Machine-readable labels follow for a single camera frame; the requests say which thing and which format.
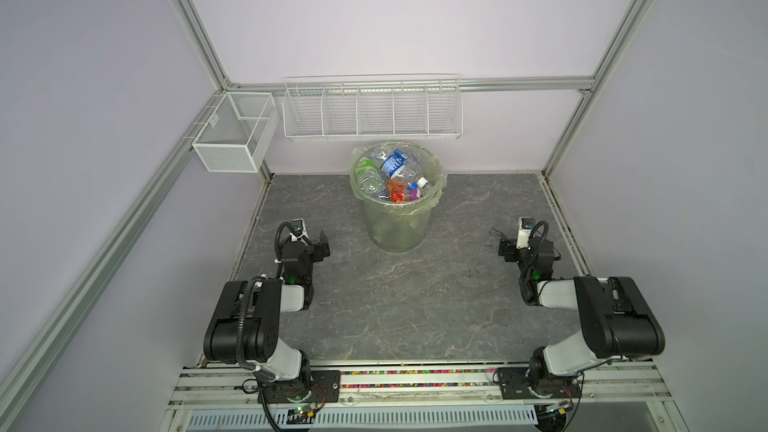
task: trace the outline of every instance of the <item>red wire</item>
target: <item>red wire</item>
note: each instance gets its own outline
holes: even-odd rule
[[[316,412],[315,412],[315,413],[317,413],[317,412],[319,412],[319,411],[320,411],[320,409],[322,408],[322,406],[326,404],[326,397],[328,397],[328,389],[326,389],[324,386],[322,386],[322,385],[320,385],[320,384],[315,384],[315,385],[313,385],[312,387],[310,387],[310,389],[313,389],[313,388],[315,388],[315,387],[319,387],[319,388],[322,388],[322,389],[325,391],[325,393],[322,395],[322,404],[320,404],[320,407],[318,407],[318,408],[317,408],[317,410],[316,410]]]
[[[574,406],[574,398],[571,397],[571,391],[568,389],[568,386],[566,385],[563,387],[565,389],[565,393],[568,394],[568,399],[571,401],[571,407]]]

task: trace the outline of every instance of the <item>gray marble floor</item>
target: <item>gray marble floor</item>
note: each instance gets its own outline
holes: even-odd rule
[[[555,277],[575,275],[533,175],[450,175],[426,238],[400,253],[370,241],[346,176],[276,176],[240,276],[272,276],[276,226],[301,217],[312,239],[325,230],[331,256],[315,264],[310,309],[284,313],[280,336],[310,360],[528,360],[579,322],[520,298],[517,266],[497,256],[497,231],[516,234],[518,216],[549,220],[564,254]]]

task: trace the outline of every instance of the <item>white wire shelf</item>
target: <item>white wire shelf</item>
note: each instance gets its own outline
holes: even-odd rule
[[[258,172],[280,122],[268,92],[226,92],[192,147],[210,172]]]
[[[459,78],[286,79],[283,124],[293,141],[457,138],[463,128]]]

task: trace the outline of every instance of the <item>white mesh basket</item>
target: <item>white mesh basket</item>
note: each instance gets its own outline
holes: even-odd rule
[[[457,76],[338,79],[286,79],[283,121],[288,139],[430,139],[462,134]]]
[[[226,92],[192,147],[211,172],[258,172],[279,121],[271,93]]]

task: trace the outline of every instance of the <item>black mounting plate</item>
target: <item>black mounting plate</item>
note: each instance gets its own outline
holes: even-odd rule
[[[502,398],[505,400],[510,399],[538,399],[538,398],[553,398],[553,399],[566,399],[568,394],[565,392],[565,385],[568,385],[568,391],[571,392],[571,398],[577,399],[581,397],[581,390],[578,384],[574,384],[572,378],[549,378],[542,379],[540,382],[540,390],[537,390],[539,396],[533,394],[528,388],[528,378],[525,373],[528,371],[528,367],[501,367],[496,370],[498,374],[498,386],[502,390]]]
[[[325,396],[326,404],[339,401],[339,391],[341,390],[341,372],[339,370],[312,370],[312,395],[306,400],[295,402],[287,398],[280,389],[280,384],[265,384],[264,395],[268,404],[306,404],[309,402],[322,402]]]
[[[518,241],[502,237],[498,241],[498,254],[504,257],[504,262],[520,262],[522,256],[518,250]]]

